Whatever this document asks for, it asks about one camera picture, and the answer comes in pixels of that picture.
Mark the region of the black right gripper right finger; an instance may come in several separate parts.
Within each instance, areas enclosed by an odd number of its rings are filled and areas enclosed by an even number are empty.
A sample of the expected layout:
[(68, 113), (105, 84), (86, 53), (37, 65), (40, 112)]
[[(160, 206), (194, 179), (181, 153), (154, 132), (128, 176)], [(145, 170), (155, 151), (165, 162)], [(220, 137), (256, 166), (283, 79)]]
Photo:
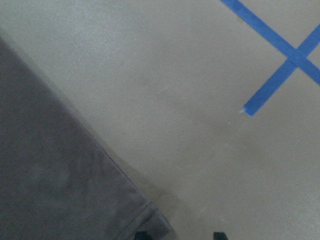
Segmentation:
[(213, 240), (228, 240), (228, 237), (224, 232), (214, 232)]

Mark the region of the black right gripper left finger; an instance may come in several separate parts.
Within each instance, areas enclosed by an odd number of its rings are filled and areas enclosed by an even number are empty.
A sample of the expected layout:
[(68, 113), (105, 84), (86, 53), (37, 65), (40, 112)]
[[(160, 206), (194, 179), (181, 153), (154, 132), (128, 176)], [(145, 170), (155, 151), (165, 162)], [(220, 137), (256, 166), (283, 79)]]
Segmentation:
[(152, 240), (147, 231), (138, 231), (135, 233), (134, 240)]

